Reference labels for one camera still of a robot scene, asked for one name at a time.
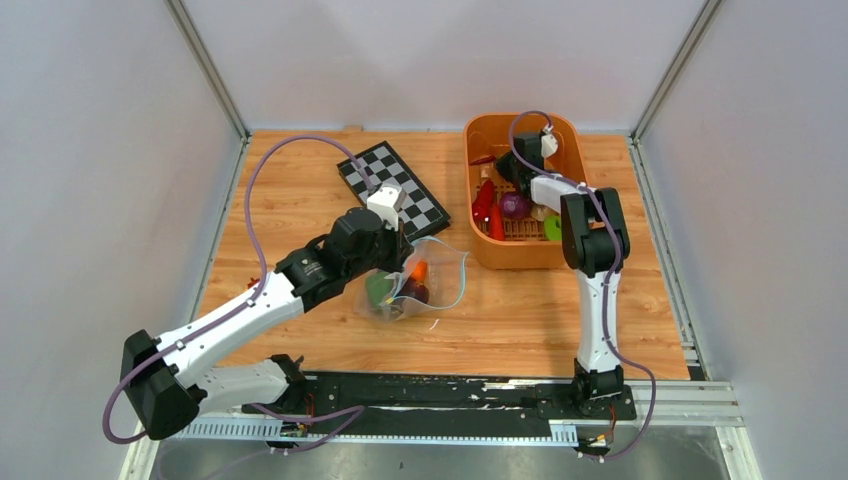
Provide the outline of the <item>purple toy onion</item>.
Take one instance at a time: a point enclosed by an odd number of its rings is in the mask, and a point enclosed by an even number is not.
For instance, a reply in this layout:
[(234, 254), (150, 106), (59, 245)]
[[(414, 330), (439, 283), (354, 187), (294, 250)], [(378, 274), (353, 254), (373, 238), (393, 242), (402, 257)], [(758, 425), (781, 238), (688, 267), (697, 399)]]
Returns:
[(527, 218), (532, 209), (531, 202), (516, 191), (504, 192), (500, 196), (498, 206), (502, 216), (511, 220)]

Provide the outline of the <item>green toy pepper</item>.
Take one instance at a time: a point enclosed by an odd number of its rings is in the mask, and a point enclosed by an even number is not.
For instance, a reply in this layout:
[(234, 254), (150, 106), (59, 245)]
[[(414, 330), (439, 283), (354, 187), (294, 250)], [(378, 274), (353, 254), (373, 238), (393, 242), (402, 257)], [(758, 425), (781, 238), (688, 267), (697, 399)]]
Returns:
[(373, 311), (383, 311), (391, 307), (393, 294), (396, 289), (396, 275), (376, 271), (365, 279), (365, 293), (368, 308)]

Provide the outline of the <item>brown toy potato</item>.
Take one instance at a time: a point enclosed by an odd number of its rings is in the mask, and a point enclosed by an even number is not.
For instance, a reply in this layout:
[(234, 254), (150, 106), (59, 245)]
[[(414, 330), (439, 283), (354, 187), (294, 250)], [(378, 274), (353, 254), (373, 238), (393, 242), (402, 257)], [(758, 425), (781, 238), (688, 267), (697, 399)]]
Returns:
[(545, 205), (534, 204), (530, 209), (530, 216), (538, 222), (544, 222), (549, 217), (558, 216), (558, 213)]

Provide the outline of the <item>orange toy fruit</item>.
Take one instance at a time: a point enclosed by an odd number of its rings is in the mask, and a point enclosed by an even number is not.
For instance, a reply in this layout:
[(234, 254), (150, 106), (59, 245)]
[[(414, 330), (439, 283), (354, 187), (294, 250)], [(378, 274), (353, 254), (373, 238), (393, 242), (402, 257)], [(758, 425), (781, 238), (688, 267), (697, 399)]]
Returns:
[(428, 278), (428, 263), (425, 261), (418, 262), (412, 270), (410, 277), (419, 283), (424, 283)]

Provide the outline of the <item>red toy chili pepper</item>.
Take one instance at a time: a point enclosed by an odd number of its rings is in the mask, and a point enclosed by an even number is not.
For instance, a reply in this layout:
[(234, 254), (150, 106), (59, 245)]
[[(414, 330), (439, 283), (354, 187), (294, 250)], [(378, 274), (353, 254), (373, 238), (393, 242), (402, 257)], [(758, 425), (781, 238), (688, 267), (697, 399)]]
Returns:
[(495, 184), (485, 179), (476, 193), (471, 204), (471, 218), (476, 223), (486, 223), (490, 220), (491, 209), (495, 199)]

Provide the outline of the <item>dark purple toy apple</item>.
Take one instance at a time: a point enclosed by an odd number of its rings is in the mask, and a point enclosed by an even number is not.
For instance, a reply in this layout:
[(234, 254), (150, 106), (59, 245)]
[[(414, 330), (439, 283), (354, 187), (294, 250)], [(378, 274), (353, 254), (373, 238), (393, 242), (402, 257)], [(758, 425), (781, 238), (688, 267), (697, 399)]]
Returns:
[(430, 290), (424, 283), (419, 283), (409, 277), (398, 295), (400, 297), (408, 297), (410, 299), (427, 304), (430, 299)]

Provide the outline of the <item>orange plastic basket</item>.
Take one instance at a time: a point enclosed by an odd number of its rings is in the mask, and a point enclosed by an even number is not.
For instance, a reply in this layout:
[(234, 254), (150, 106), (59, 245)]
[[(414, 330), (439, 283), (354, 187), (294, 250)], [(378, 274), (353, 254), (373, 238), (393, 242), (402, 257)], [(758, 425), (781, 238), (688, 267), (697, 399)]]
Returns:
[[(485, 113), (472, 118), (463, 133), (465, 154), (466, 198), (469, 205), (478, 197), (480, 186), (487, 174), (494, 185), (495, 197), (513, 190), (510, 182), (495, 172), (492, 163), (476, 162), (489, 156), (500, 157), (509, 151), (508, 131), (516, 112)], [(545, 160), (546, 168), (576, 182), (587, 180), (583, 165), (583, 152), (577, 129), (562, 116), (550, 116), (553, 134), (559, 148)], [(559, 242), (551, 242), (544, 232), (544, 224), (532, 217), (520, 220), (502, 220), (505, 239), (499, 241), (489, 236), (488, 224), (474, 216), (471, 226), (471, 254), (482, 266), (498, 269), (551, 269), (565, 264)]]

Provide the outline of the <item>clear zip top bag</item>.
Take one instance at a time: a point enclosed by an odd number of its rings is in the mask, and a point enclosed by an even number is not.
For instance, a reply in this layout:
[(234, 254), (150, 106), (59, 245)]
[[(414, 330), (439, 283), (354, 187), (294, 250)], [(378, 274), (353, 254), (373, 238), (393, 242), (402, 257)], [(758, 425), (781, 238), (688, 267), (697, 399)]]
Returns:
[(354, 301), (354, 312), (391, 323), (456, 307), (467, 286), (469, 253), (427, 236), (412, 242), (400, 272), (372, 270)]

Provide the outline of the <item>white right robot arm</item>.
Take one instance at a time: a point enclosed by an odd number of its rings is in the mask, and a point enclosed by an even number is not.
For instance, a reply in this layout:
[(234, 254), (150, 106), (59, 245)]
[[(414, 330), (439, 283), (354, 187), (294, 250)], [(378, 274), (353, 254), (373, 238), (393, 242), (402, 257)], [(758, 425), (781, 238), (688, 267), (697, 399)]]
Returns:
[(512, 135), (496, 169), (524, 197), (559, 215), (563, 256), (575, 272), (580, 297), (571, 403), (577, 413), (592, 418), (624, 389), (616, 316), (629, 240), (615, 189), (594, 189), (544, 168), (558, 148), (551, 130)]

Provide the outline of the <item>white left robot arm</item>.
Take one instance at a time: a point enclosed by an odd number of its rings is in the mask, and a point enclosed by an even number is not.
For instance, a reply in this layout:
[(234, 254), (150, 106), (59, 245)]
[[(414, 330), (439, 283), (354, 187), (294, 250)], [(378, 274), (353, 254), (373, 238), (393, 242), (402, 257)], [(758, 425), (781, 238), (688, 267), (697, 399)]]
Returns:
[(296, 412), (306, 386), (278, 363), (244, 370), (219, 368), (218, 362), (271, 327), (339, 296), (371, 270), (401, 271), (412, 252), (402, 220), (352, 208), (328, 233), (263, 270), (255, 285), (212, 313), (157, 337), (146, 330), (127, 337), (117, 390), (151, 440), (175, 435), (203, 413), (243, 403)]

